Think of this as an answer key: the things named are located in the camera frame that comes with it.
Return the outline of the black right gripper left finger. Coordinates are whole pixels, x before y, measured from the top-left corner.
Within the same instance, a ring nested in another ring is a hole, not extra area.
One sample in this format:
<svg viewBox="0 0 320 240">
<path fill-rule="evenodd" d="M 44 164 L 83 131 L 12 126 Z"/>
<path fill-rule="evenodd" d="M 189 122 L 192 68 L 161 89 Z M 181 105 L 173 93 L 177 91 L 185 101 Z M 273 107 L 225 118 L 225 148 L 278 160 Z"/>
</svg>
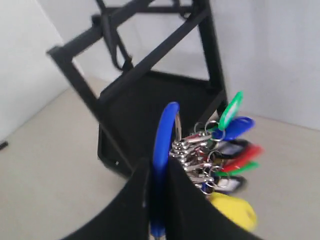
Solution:
<svg viewBox="0 0 320 240">
<path fill-rule="evenodd" d="M 151 161 L 141 160 L 118 195 L 65 240 L 148 240 Z"/>
</svg>

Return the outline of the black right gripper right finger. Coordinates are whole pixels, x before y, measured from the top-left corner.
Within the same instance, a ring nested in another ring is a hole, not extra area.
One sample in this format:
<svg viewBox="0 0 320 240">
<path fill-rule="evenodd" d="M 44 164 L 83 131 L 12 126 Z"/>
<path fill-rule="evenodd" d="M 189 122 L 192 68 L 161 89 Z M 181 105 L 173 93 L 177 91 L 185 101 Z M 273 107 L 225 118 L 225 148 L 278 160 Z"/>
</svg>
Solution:
<svg viewBox="0 0 320 240">
<path fill-rule="evenodd" d="M 167 240 L 260 239 L 219 212 L 176 159 L 168 160 L 164 202 Z"/>
</svg>

